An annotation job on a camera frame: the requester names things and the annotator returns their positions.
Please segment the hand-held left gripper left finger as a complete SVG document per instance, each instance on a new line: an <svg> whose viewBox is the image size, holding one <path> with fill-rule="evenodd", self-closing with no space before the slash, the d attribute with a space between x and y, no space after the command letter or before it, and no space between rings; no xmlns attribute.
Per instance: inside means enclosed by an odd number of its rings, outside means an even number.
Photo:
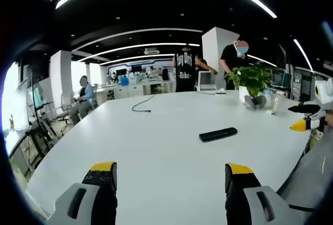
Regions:
<svg viewBox="0 0 333 225"><path fill-rule="evenodd" d="M81 183L71 185L56 201L48 224L116 223L117 163L93 165Z"/></svg>

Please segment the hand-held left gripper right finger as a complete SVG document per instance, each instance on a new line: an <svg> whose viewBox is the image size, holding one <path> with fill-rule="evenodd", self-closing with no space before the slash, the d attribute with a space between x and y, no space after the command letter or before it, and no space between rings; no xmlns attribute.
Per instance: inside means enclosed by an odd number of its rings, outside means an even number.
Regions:
<svg viewBox="0 0 333 225"><path fill-rule="evenodd" d="M247 166L225 165L225 194L228 224L289 223L288 204Z"/></svg>

